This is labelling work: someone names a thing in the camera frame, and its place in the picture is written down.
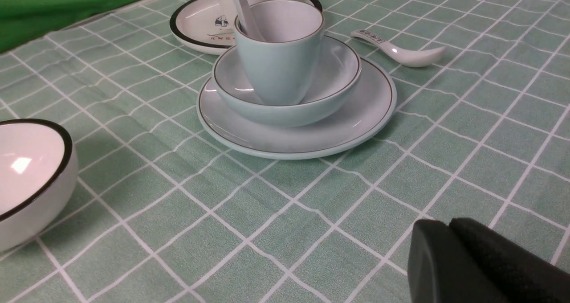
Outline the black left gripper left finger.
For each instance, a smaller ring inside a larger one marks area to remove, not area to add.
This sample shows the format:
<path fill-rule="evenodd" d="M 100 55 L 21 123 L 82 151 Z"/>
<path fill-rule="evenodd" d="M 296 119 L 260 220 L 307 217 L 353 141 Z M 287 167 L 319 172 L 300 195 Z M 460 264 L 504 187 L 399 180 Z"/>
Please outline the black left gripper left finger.
<path fill-rule="evenodd" d="M 507 303 L 443 222 L 413 224 L 407 262 L 413 303 Z"/>

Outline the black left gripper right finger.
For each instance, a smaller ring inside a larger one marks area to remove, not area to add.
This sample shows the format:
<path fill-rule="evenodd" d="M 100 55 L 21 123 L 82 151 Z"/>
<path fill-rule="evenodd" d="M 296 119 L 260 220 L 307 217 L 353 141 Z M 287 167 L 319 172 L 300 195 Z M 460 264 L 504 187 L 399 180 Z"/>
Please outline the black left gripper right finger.
<path fill-rule="evenodd" d="M 525 250 L 473 218 L 449 223 L 470 256 L 511 303 L 568 303 L 568 272 Z"/>

